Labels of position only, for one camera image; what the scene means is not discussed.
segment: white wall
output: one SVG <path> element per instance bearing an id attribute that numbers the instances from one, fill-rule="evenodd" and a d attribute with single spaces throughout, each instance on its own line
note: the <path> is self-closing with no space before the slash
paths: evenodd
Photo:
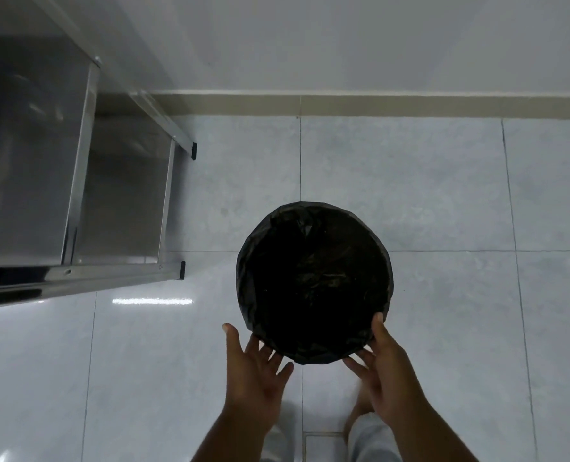
<path id="1" fill-rule="evenodd" d="M 570 93 L 570 0 L 57 0 L 151 90 Z"/>

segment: hand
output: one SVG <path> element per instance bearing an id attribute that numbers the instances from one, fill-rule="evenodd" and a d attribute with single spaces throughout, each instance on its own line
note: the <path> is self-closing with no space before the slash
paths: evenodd
<path id="1" fill-rule="evenodd" d="M 283 390 L 294 372 L 288 363 L 277 374 L 282 355 L 266 345 L 259 349 L 259 339 L 251 336 L 243 351 L 238 331 L 224 324 L 227 336 L 227 393 L 223 412 L 242 418 L 245 424 L 256 424 L 268 433 L 279 418 Z"/>
<path id="2" fill-rule="evenodd" d="M 373 352 L 362 349 L 356 353 L 366 366 L 351 357 L 343 361 L 362 380 L 375 413 L 388 426 L 394 427 L 402 415 L 420 405 L 426 406 L 428 402 L 407 352 L 390 336 L 381 313 L 373 316 L 371 328 L 375 336 L 370 343 Z"/>

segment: left hand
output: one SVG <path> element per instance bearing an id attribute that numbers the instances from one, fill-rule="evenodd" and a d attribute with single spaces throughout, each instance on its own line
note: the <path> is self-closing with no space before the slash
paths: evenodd
<path id="1" fill-rule="evenodd" d="M 274 426 L 281 411 L 285 385 L 294 372 L 294 364 L 288 363 L 277 374 L 282 355 L 264 345 L 259 349 L 259 339 L 251 335 L 243 351 L 237 329 L 224 324 L 227 336 L 227 393 L 224 413 L 233 413 L 247 424 L 256 424 L 265 434 Z"/>

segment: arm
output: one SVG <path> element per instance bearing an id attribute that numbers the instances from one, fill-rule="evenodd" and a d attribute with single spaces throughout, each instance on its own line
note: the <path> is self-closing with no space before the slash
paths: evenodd
<path id="1" fill-rule="evenodd" d="M 477 462 L 428 403 L 404 349 L 390 336 L 381 313 L 373 317 L 371 349 L 344 362 L 362 380 L 373 409 L 392 428 L 403 462 Z"/>
<path id="2" fill-rule="evenodd" d="M 288 363 L 277 373 L 283 357 L 269 347 L 259 350 L 251 336 L 245 351 L 236 328 L 224 324 L 227 336 L 227 391 L 221 415 L 191 462 L 258 462 L 264 438 L 281 410 L 285 384 L 294 371 Z"/>

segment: trash can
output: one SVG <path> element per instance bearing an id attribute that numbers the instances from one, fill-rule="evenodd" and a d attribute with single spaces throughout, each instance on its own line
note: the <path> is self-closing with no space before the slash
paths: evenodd
<path id="1" fill-rule="evenodd" d="M 238 253 L 244 321 L 298 364 L 327 364 L 362 349 L 385 318 L 394 284 L 388 252 L 347 210 L 294 202 L 267 215 Z"/>

